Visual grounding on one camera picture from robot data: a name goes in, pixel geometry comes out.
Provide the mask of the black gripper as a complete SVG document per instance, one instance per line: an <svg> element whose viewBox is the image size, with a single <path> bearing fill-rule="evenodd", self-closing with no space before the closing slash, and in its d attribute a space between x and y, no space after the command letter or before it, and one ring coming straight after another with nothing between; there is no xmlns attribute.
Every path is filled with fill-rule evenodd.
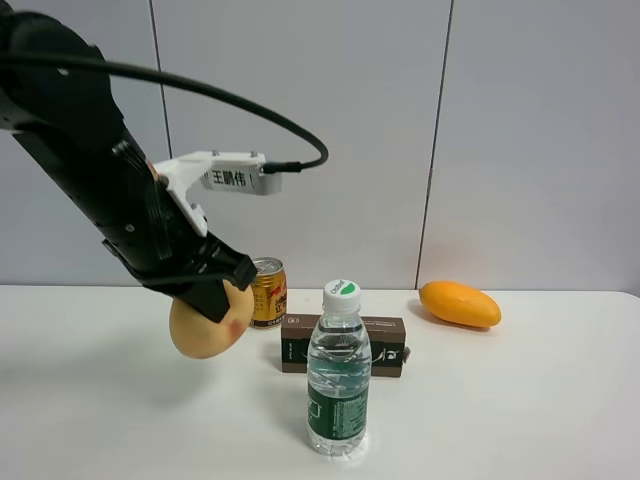
<svg viewBox="0 0 640 480"><path fill-rule="evenodd" d="M129 142L111 151L106 202L109 218L101 231L123 265L143 286L168 290L214 323L230 308L224 280L239 290L257 269L246 254L209 232L200 206L187 191L214 166L212 154L189 154L157 165Z"/></svg>

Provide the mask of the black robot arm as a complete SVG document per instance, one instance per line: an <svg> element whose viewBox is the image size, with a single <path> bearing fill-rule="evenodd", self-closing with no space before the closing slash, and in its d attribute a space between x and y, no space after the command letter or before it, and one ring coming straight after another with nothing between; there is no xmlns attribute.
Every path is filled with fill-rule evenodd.
<svg viewBox="0 0 640 480"><path fill-rule="evenodd" d="M95 46L59 21L1 8L1 126L100 231L105 248L145 288L220 323L227 286L246 289L251 259L207 227L188 189L208 157L151 164L127 129L109 76L58 64L25 66L20 55L101 62Z"/></svg>

